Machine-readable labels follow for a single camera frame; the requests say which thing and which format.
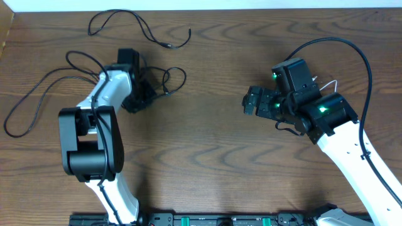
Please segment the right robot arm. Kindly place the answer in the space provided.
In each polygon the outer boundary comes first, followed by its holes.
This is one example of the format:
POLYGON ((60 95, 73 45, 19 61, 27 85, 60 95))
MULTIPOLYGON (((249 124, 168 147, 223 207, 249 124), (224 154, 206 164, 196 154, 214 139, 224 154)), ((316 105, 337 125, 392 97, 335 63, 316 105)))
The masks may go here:
POLYGON ((390 194, 401 183, 374 149, 359 135, 361 121, 343 96, 322 95, 305 60, 292 58, 272 68, 276 88, 251 86, 242 106, 247 115, 293 125, 337 165, 361 199, 373 225, 401 225, 401 206, 390 194))

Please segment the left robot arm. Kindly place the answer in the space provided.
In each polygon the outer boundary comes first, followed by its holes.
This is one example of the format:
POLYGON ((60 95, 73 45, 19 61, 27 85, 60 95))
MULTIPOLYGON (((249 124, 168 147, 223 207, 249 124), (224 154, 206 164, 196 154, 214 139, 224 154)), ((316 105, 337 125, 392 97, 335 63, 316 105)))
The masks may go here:
POLYGON ((76 107, 58 115, 63 169, 85 183, 98 197, 114 225, 146 225, 138 199, 122 173, 124 146, 117 113, 137 113, 155 95, 140 79, 140 54, 121 48, 117 62, 101 66, 99 81, 76 107))

